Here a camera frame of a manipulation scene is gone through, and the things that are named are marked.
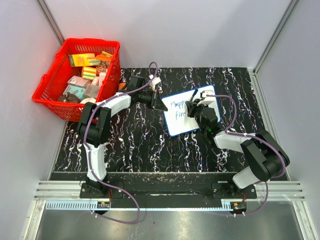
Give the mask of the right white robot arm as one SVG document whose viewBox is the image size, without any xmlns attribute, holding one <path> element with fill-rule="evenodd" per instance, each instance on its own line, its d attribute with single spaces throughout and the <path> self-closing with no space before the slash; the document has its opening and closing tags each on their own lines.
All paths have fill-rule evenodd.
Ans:
<svg viewBox="0 0 320 240">
<path fill-rule="evenodd" d="M 214 108 L 200 99 L 186 102 L 187 116 L 194 118 L 205 141 L 214 148 L 242 153 L 248 166 L 232 177 L 228 194 L 239 198 L 246 187 L 257 182 L 267 182 L 286 173 L 290 159 L 278 142 L 266 130 L 244 134 L 230 132 L 218 123 Z"/>
</svg>

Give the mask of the blue-framed whiteboard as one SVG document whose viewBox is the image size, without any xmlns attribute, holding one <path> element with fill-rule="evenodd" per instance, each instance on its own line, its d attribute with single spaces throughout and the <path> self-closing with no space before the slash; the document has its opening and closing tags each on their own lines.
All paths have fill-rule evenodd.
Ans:
<svg viewBox="0 0 320 240">
<path fill-rule="evenodd" d="M 195 118 L 187 116 L 187 107 L 185 104 L 186 101 L 190 100 L 194 91 L 194 89 L 190 89 L 165 96 L 161 99 L 168 108 L 163 114 L 168 134 L 171 137 L 178 136 L 182 133 L 188 133 L 199 128 Z"/>
</svg>

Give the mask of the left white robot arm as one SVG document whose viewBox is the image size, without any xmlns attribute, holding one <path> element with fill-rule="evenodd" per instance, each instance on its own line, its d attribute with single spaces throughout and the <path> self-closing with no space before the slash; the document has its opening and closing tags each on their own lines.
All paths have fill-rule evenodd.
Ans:
<svg viewBox="0 0 320 240">
<path fill-rule="evenodd" d="M 78 122 L 77 134 L 85 147 L 88 172 L 83 191 L 92 193 L 98 198 L 107 195 L 109 187 L 104 162 L 104 147 L 110 134 L 111 118 L 137 103 L 142 103 L 151 110 L 168 111 L 160 98 L 158 85 L 159 76 L 150 75 L 149 81 L 133 75 L 122 89 L 106 100 L 87 102 Z"/>
</svg>

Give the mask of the white marker with blue cap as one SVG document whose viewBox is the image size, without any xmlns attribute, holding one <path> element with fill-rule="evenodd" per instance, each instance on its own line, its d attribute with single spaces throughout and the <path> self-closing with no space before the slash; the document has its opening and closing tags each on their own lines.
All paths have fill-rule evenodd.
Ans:
<svg viewBox="0 0 320 240">
<path fill-rule="evenodd" d="M 190 102 L 193 102 L 193 99 L 194 99 L 194 97 L 196 96 L 196 94 L 198 93 L 198 88 L 195 88 L 194 89 L 194 92 L 193 92 L 193 94 L 192 94 L 192 96 L 191 96 L 191 98 L 190 98 Z"/>
</svg>

